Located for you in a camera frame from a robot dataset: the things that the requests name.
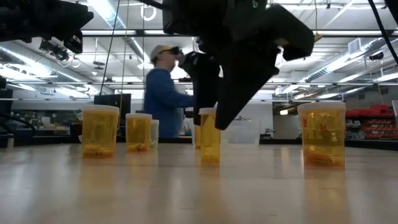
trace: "robotic arm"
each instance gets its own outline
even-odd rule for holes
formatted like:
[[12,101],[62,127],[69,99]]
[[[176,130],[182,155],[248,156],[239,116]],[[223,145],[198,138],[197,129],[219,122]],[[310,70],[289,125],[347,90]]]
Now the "robotic arm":
[[[198,37],[204,53],[191,52],[179,67],[192,78],[194,123],[200,108],[218,102],[216,128],[226,129],[256,92],[279,73],[277,54],[286,60],[311,55],[313,32],[280,5],[266,9],[257,0],[164,0],[164,32]],[[220,66],[223,78],[218,77]]]

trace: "man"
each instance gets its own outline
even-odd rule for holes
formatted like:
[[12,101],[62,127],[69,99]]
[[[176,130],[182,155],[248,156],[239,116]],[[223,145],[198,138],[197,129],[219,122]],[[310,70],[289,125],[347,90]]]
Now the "man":
[[180,55],[178,47],[156,46],[150,54],[154,64],[146,78],[144,111],[159,120],[160,138],[177,138],[183,121],[182,108],[193,106],[193,97],[174,88],[171,71]]

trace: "amber plastic container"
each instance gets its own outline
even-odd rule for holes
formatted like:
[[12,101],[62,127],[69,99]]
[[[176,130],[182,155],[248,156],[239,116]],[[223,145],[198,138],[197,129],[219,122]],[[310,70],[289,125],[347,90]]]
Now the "amber plastic container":
[[106,158],[116,150],[119,108],[89,105],[83,108],[81,143],[84,158]]
[[215,128],[216,108],[202,108],[200,118],[201,163],[220,163],[220,130]]
[[152,115],[126,114],[126,144],[128,152],[147,152],[150,148]]
[[298,113],[304,165],[344,168],[345,103],[306,103]]

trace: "lab equipment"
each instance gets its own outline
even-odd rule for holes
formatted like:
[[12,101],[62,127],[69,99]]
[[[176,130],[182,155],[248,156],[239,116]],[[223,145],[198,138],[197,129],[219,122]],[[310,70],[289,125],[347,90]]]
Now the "lab equipment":
[[223,147],[257,147],[260,143],[260,124],[255,119],[235,119],[221,132]]
[[200,118],[200,151],[202,163],[220,163],[220,130],[215,128],[216,108],[202,108]]
[[126,144],[128,152],[147,152],[150,148],[152,115],[126,114]]
[[345,103],[306,103],[298,113],[305,166],[344,168]]
[[116,150],[119,108],[89,105],[83,109],[82,146],[84,158],[113,156]]

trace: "white wall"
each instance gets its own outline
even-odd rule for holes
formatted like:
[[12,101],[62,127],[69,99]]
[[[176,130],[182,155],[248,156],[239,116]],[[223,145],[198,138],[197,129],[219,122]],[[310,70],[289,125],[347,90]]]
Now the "white wall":
[[299,136],[300,121],[297,115],[275,115],[274,139],[295,139]]

